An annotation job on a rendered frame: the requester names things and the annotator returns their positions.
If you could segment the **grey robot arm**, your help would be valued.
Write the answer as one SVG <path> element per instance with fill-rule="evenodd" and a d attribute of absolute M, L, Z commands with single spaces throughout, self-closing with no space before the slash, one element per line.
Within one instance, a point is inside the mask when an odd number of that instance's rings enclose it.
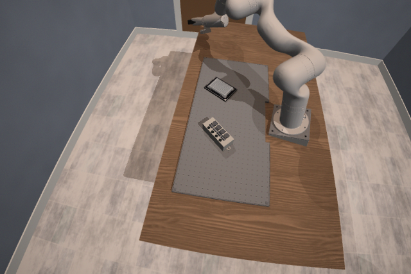
<path fill-rule="evenodd" d="M 274 83 L 283 91 L 281 109 L 274 114 L 273 122 L 286 135 L 304 132 L 309 124 L 305 110 L 310 96 L 305 83 L 322 74 L 326 68 L 324 55 L 284 28 L 274 14 L 274 0 L 216 0 L 214 10 L 214 14 L 204 16 L 200 34 L 210 33 L 210 28 L 226 27 L 229 18 L 240 20 L 256 13 L 260 15 L 257 30 L 261 38 L 273 50 L 292 56 L 273 74 Z"/>

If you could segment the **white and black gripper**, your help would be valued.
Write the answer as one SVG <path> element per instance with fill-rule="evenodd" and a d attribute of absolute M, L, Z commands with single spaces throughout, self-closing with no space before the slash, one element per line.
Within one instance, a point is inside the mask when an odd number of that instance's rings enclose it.
<path fill-rule="evenodd" d="M 200 25 L 204 25 L 204 17 L 201 17 L 200 19 L 197 19 L 199 17 L 196 18 L 192 18 L 191 20 L 188 20 L 188 24 L 192 24 L 193 26 L 200 26 Z"/>

